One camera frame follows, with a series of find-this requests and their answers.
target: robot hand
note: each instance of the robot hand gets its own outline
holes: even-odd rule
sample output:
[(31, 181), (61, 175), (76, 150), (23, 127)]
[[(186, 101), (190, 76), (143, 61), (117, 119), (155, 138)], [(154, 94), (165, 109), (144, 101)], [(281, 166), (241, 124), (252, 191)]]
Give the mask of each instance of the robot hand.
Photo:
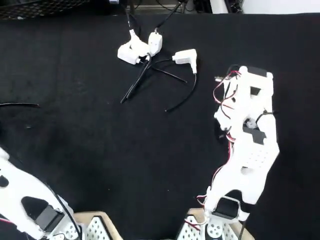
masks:
[[(39, 179), (15, 167), (9, 158), (8, 153), (0, 148), (0, 214), (15, 224), (20, 232), (36, 240), (43, 237), (54, 239), (59, 234), (76, 239), (83, 226), (75, 226), (71, 219), (73, 210), (67, 202)], [(36, 215), (28, 214), (24, 207), (27, 199), (44, 200), (47, 206)]]
[[(279, 154), (276, 120), (272, 112), (273, 75), (254, 67), (240, 67), (219, 83), (224, 98), (214, 117), (228, 139), (229, 157), (213, 175), (204, 201), (207, 218), (245, 221), (262, 194), (267, 174)], [(240, 197), (228, 196), (240, 192)]]

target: white connector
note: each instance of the white connector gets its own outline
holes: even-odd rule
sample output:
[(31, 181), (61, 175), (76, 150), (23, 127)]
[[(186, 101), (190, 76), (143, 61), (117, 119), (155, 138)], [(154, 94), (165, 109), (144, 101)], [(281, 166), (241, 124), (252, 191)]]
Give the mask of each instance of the white connector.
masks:
[(129, 32), (131, 35), (131, 49), (138, 53), (140, 57), (147, 56), (149, 54), (149, 45), (141, 41), (133, 29)]
[(123, 44), (118, 49), (118, 58), (132, 65), (140, 62), (139, 54), (131, 49), (131, 42)]
[(197, 51), (195, 49), (188, 49), (184, 51), (177, 51), (172, 60), (176, 64), (190, 64), (193, 74), (197, 73)]
[(162, 35), (157, 32), (152, 32), (148, 39), (149, 53), (153, 57), (160, 52), (162, 48)]

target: black mesh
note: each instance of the black mesh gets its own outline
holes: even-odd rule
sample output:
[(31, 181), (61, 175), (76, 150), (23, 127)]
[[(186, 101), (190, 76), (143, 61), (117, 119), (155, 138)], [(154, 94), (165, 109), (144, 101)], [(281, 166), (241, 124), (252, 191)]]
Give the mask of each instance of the black mesh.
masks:
[(11, 6), (1, 6), (0, 19), (26, 19), (53, 15), (89, 1), (90, 0), (38, 0)]

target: black fabric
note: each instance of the black fabric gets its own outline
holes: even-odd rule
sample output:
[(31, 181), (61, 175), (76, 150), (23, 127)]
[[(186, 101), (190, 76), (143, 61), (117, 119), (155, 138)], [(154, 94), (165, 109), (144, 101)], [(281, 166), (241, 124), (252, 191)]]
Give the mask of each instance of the black fabric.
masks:
[[(163, 17), (137, 17), (145, 39)], [(140, 71), (117, 59), (125, 16), (2, 22), (1, 101), (41, 109), (1, 109), (1, 144), (76, 212), (105, 211), (124, 239), (174, 238), (227, 158), (214, 135), (214, 77), (232, 64), (263, 68), (274, 75), (280, 155), (247, 228), (258, 240), (316, 239), (319, 25), (318, 14), (172, 16), (157, 59), (195, 48), (199, 74), (194, 95), (167, 114), (192, 87), (190, 66), (168, 67), (187, 86), (153, 72), (120, 104)], [(0, 223), (0, 239), (25, 239), (10, 228)]]

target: black cable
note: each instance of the black cable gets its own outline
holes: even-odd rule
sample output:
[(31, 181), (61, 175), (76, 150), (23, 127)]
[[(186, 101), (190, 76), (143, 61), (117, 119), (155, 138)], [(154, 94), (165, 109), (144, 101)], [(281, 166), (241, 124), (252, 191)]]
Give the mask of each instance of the black cable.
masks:
[(138, 2), (138, 4), (135, 6), (134, 9), (137, 9), (138, 7), (140, 7), (141, 4), (142, 4), (142, 0), (140, 0), (140, 1)]
[(78, 226), (74, 220), (74, 218), (71, 216), (70, 212), (68, 211), (68, 209), (66, 208), (66, 206), (64, 205), (64, 203), (61, 201), (60, 197), (52, 190), (52, 188), (44, 182), (44, 184), (46, 185), (46, 187), (53, 193), (53, 195), (55, 196), (55, 198), (57, 199), (57, 201), (60, 203), (60, 205), (62, 206), (63, 210), (66, 212), (66, 214), (68, 215), (68, 217), (70, 218), (72, 224), (75, 227), (76, 233), (78, 234), (78, 238), (80, 240), (82, 240), (82, 235), (78, 229)]
[(166, 18), (164, 20), (162, 20), (154, 29), (155, 32), (158, 31), (158, 29), (163, 25), (165, 24), (165, 22), (172, 16), (172, 14), (175, 13), (175, 11), (177, 11), (177, 9), (181, 6), (182, 2), (178, 2), (174, 9), (171, 10), (171, 12), (166, 16)]
[(163, 62), (169, 62), (169, 61), (172, 61), (172, 58), (155, 61), (155, 62), (153, 62), (153, 63), (149, 66), (149, 69), (153, 69), (153, 70), (155, 70), (155, 71), (162, 72), (162, 73), (164, 73), (164, 74), (167, 74), (167, 75), (169, 75), (169, 76), (171, 76), (171, 77), (173, 77), (173, 78), (175, 78), (175, 79), (177, 79), (177, 80), (179, 80), (179, 81), (187, 84), (188, 82), (187, 82), (186, 80), (184, 80), (184, 79), (182, 79), (182, 78), (180, 78), (180, 77), (178, 77), (178, 76), (176, 76), (176, 75), (174, 75), (174, 74), (172, 74), (172, 73), (170, 73), (170, 72), (167, 72), (167, 71), (164, 71), (164, 70), (162, 70), (162, 69), (159, 69), (159, 68), (155, 68), (155, 67), (154, 67), (154, 65), (156, 65), (156, 64), (163, 63)]
[(132, 88), (128, 91), (128, 94), (126, 96), (126, 99), (129, 99), (134, 90), (136, 89), (136, 87), (138, 86), (138, 84), (142, 81), (143, 77), (145, 76), (146, 74), (146, 71), (148, 70), (150, 64), (151, 64), (151, 56), (149, 55), (150, 59), (147, 61), (147, 64), (146, 66), (144, 67), (144, 69), (142, 70), (142, 73), (140, 74), (140, 76), (138, 77), (138, 79), (135, 81), (135, 83), (132, 85)]
[(155, 1), (156, 1), (156, 3), (159, 4), (162, 8), (167, 9), (167, 10), (169, 10), (169, 11), (172, 11), (172, 9), (164, 6), (159, 0), (155, 0)]
[(139, 21), (137, 20), (137, 18), (135, 17), (135, 15), (133, 15), (131, 12), (129, 12), (130, 17), (134, 20), (136, 26), (138, 27), (138, 33), (137, 36), (140, 37), (141, 34), (141, 24), (139, 23)]
[(242, 227), (241, 227), (240, 234), (239, 234), (239, 237), (238, 237), (239, 240), (241, 240), (242, 235), (244, 234), (246, 222), (247, 222), (247, 220), (245, 220), (245, 221), (242, 223)]
[(269, 115), (269, 114), (274, 114), (273, 112), (268, 112), (267, 110), (264, 110), (263, 111), (263, 113), (261, 113), (258, 117), (257, 117), (257, 119), (255, 120), (255, 124), (257, 124), (258, 125), (258, 121), (259, 121), (259, 119), (263, 116), (263, 115)]
[(172, 58), (167, 58), (167, 59), (155, 61), (155, 62), (153, 62), (153, 63), (150, 65), (150, 67), (152, 67), (153, 65), (159, 64), (159, 63), (169, 62), (169, 61), (172, 61)]
[(130, 97), (130, 95), (132, 94), (134, 88), (137, 87), (137, 85), (141, 81), (143, 75), (146, 73), (146, 70), (148, 70), (150, 62), (151, 62), (151, 58), (150, 58), (149, 61), (145, 61), (143, 63), (142, 70), (141, 70), (137, 80), (130, 86), (129, 90), (125, 93), (125, 95), (123, 96), (123, 98), (120, 101), (121, 104), (123, 104)]
[(123, 6), (123, 5), (121, 5), (121, 6), (122, 6), (122, 8), (123, 8), (123, 10), (124, 10), (124, 13), (125, 13), (125, 15), (126, 15), (126, 20), (127, 20), (127, 22), (128, 22), (129, 30), (134, 29), (133, 26), (132, 26), (132, 23), (131, 23), (130, 15), (129, 15), (126, 7)]
[(238, 65), (238, 64), (232, 64), (232, 65), (230, 65), (229, 68), (228, 68), (228, 70), (226, 71), (226, 75), (228, 75), (228, 74), (231, 72), (231, 70), (232, 70), (233, 67), (239, 67), (239, 68), (240, 68), (240, 65)]
[[(226, 71), (226, 76), (229, 75), (229, 73), (231, 72), (231, 70), (232, 70), (233, 67), (240, 67), (240, 65), (238, 65), (238, 64), (232, 64), (232, 65), (230, 65), (229, 68), (228, 68), (228, 70)], [(226, 90), (225, 90), (225, 93), (224, 93), (224, 98), (226, 98), (226, 96), (227, 96), (227, 94), (228, 94), (228, 91), (229, 91), (229, 88), (230, 88), (230, 84), (231, 84), (231, 82), (229, 81), (229, 84), (228, 84), (228, 86), (226, 87)]]
[(40, 107), (39, 104), (27, 103), (27, 102), (7, 102), (7, 103), (0, 103), (0, 108), (1, 108), (1, 107), (13, 107), (13, 106), (32, 107), (32, 108), (38, 108), (38, 107)]
[(180, 82), (182, 82), (182, 83), (184, 83), (184, 84), (187, 84), (187, 83), (188, 83), (186, 80), (184, 80), (184, 79), (182, 79), (182, 78), (180, 78), (180, 77), (178, 77), (178, 76), (176, 76), (176, 75), (174, 75), (174, 74), (172, 74), (172, 73), (170, 73), (170, 72), (164, 71), (164, 70), (159, 69), (159, 68), (156, 68), (156, 67), (154, 67), (154, 66), (151, 66), (150, 68), (151, 68), (152, 70), (158, 71), (158, 72), (160, 72), (160, 73), (167, 74), (167, 75), (169, 75), (169, 76), (177, 79), (178, 81), (180, 81)]
[(192, 94), (194, 93), (194, 91), (196, 89), (196, 86), (197, 86), (197, 74), (194, 74), (194, 84), (193, 84), (193, 87), (192, 87), (190, 93), (181, 102), (179, 102), (177, 105), (175, 105), (175, 106), (173, 106), (171, 108), (168, 108), (165, 111), (167, 113), (170, 113), (173, 110), (179, 108), (181, 105), (183, 105), (192, 96)]

